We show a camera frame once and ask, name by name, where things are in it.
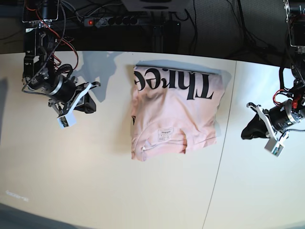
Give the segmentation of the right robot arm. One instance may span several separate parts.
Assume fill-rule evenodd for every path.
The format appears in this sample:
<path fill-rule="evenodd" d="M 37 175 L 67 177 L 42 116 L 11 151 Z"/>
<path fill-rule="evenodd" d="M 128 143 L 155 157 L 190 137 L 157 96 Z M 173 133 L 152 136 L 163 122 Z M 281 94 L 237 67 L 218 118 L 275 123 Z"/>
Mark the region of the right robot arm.
<path fill-rule="evenodd" d="M 76 49 L 65 37 L 66 12 L 59 0 L 26 0 L 23 7 L 23 88 L 26 94 L 48 98 L 48 106 L 59 116 L 74 110 L 92 114 L 96 104 L 88 91 L 99 82 L 77 84 L 74 67 L 63 64 L 55 51 L 61 44 Z"/>

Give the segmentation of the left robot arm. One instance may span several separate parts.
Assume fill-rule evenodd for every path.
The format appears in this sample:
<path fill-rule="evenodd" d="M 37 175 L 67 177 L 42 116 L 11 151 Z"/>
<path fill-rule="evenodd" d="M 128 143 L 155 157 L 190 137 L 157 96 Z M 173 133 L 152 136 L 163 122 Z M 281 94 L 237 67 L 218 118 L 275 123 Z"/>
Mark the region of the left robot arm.
<path fill-rule="evenodd" d="M 285 0 L 284 9 L 287 30 L 279 69 L 280 88 L 273 95 L 274 107 L 269 110 L 248 103 L 256 114 L 243 129 L 243 140 L 285 140 L 294 131 L 292 126 L 305 118 L 305 2 Z"/>

